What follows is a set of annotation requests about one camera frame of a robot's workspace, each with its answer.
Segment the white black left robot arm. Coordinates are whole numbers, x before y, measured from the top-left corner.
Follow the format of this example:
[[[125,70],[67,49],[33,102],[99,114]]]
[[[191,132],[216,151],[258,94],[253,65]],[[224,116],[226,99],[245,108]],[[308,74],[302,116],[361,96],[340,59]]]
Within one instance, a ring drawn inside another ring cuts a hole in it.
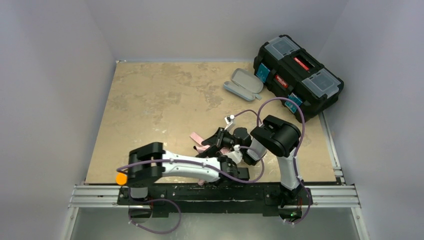
[[[165,177],[199,179],[216,186],[244,183],[250,174],[246,167],[237,166],[242,156],[240,151],[223,154],[216,146],[195,157],[185,156],[152,142],[129,152],[128,164],[117,169],[116,183],[132,190],[148,188]]]

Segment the pink and black folding umbrella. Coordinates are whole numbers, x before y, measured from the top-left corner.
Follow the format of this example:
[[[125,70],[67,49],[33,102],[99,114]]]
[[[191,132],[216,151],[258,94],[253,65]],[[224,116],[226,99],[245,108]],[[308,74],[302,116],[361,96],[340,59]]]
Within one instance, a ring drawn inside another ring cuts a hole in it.
[[[194,146],[194,149],[200,154],[200,153],[203,153],[204,151],[206,151],[209,147],[210,147],[210,145],[203,145],[203,141],[204,141],[204,139],[200,136],[200,135],[198,135],[196,132],[192,132],[190,135],[189,135],[189,137],[197,144],[197,145],[195,145]],[[230,152],[230,149],[229,148],[226,148],[226,147],[224,147],[224,148],[222,148],[221,150],[220,150],[220,152],[221,152],[221,154],[226,154],[226,153],[229,153]],[[203,179],[199,179],[198,180],[198,182],[197,182],[197,184],[199,185],[199,186],[203,186],[204,184],[206,183],[206,181],[205,180],[203,180]]]

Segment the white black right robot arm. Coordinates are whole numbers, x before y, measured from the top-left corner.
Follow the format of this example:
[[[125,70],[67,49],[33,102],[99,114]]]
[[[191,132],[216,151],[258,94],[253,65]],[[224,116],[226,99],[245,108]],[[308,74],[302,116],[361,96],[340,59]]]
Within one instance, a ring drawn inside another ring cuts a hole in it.
[[[199,144],[206,148],[200,150],[199,154],[211,154],[214,149],[218,154],[222,149],[227,149],[228,154],[238,154],[234,160],[236,163],[243,161],[254,166],[270,152],[278,161],[283,196],[288,199],[296,198],[304,189],[297,166],[297,150],[302,140],[299,128],[288,121],[268,115],[251,132],[245,127],[237,127],[229,132],[234,118],[233,115],[227,116],[225,128],[219,127],[212,136],[200,141]]]

